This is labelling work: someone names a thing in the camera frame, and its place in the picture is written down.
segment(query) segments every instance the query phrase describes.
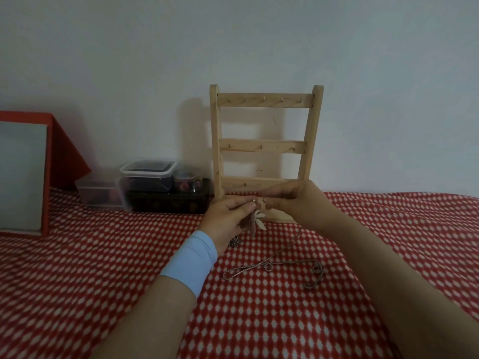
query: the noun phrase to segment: wall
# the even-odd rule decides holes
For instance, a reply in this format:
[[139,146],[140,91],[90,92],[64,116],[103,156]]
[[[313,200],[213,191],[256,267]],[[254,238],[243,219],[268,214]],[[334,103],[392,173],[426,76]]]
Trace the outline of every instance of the wall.
[[[93,167],[171,156],[210,170],[210,84],[323,84],[311,178],[324,190],[479,197],[479,0],[0,3],[0,108],[51,111]],[[306,111],[225,113],[227,137],[302,139],[306,125]],[[226,160],[230,175],[299,165]]]

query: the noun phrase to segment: person's left hand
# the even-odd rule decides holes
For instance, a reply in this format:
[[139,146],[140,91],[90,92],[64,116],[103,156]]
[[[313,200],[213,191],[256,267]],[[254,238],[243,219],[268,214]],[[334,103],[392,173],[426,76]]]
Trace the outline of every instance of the person's left hand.
[[253,202],[255,196],[227,196],[213,201],[198,230],[206,233],[215,244],[218,257],[226,251],[228,243],[235,235],[247,229],[247,222],[242,222],[250,213],[260,208]]

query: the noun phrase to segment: light blue sleeve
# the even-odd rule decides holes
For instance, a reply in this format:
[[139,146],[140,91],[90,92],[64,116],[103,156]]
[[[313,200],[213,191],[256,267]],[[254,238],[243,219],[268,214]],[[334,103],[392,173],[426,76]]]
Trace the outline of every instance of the light blue sleeve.
[[206,233],[195,231],[171,257],[160,276],[184,283],[198,298],[217,259],[218,252],[211,238]]

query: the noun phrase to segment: black storage box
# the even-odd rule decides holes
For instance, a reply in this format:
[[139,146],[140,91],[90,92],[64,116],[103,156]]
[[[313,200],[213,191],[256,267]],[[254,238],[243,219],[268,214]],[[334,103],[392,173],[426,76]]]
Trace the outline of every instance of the black storage box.
[[210,179],[203,179],[201,189],[196,192],[184,193],[173,188],[164,193],[128,189],[125,193],[132,211],[203,214],[208,208]]

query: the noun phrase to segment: wooden jewelry rack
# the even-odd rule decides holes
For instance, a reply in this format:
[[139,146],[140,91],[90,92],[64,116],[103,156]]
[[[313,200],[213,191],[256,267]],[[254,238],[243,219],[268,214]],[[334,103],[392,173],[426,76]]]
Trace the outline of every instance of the wooden jewelry rack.
[[[225,194],[224,188],[243,187],[258,191],[291,179],[245,178],[225,176],[223,173],[223,151],[276,152],[279,154],[301,154],[298,180],[309,179],[313,160],[314,143],[320,119],[323,86],[314,86],[311,94],[281,93],[219,93],[218,85],[210,85],[211,138],[213,142],[213,171],[215,197]],[[261,108],[309,108],[308,122],[303,141],[249,140],[221,137],[220,107]],[[263,220],[269,222],[294,223],[293,218],[278,210],[265,211]]]

